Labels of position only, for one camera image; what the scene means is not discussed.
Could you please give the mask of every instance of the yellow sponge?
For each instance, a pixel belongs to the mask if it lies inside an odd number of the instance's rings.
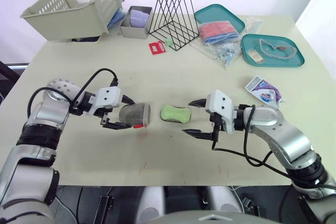
[[[177,108],[165,104],[161,109],[160,117],[163,121],[187,123],[190,121],[191,111],[188,108]]]

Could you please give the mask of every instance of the teal plate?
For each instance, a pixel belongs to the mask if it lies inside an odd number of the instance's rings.
[[[288,59],[288,60],[282,60],[282,59],[276,59],[269,57],[265,55],[260,50],[259,45],[259,39],[264,39],[265,41],[269,42],[273,46],[290,46],[295,47],[297,49],[296,54],[294,57]],[[269,35],[260,35],[260,34],[246,34],[241,39],[242,43],[242,51],[245,60],[247,63],[256,66],[256,67],[282,67],[282,68],[297,68],[304,64],[304,57],[301,54],[299,48],[295,45],[295,43],[285,37],[279,37],[279,36],[269,36]],[[262,63],[256,63],[248,54],[247,52],[249,50],[255,49],[265,60]],[[287,53],[284,50],[268,48],[268,53],[280,56],[280,57],[286,57],[288,56]]]
[[[213,4],[195,12],[197,22],[209,23],[213,21],[229,21],[237,32],[241,33],[245,28],[245,23],[236,15],[226,9],[223,5]]]

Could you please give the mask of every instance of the plastic bag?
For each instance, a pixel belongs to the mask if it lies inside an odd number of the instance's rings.
[[[198,38],[190,42],[190,46],[207,55],[209,58],[216,60],[224,68],[229,67],[232,62],[240,56],[240,41],[243,35],[256,33],[263,23],[263,21],[257,17],[242,18],[242,21],[245,23],[245,29],[238,37],[208,43],[204,43],[201,38]]]

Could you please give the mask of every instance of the folded cloth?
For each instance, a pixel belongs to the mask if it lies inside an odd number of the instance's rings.
[[[226,42],[239,36],[229,21],[202,24],[199,27],[199,34],[204,43]]]

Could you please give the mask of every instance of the red mark on table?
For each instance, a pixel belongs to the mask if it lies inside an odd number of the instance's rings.
[[[147,131],[142,135],[142,139],[144,139],[145,137],[147,137]]]

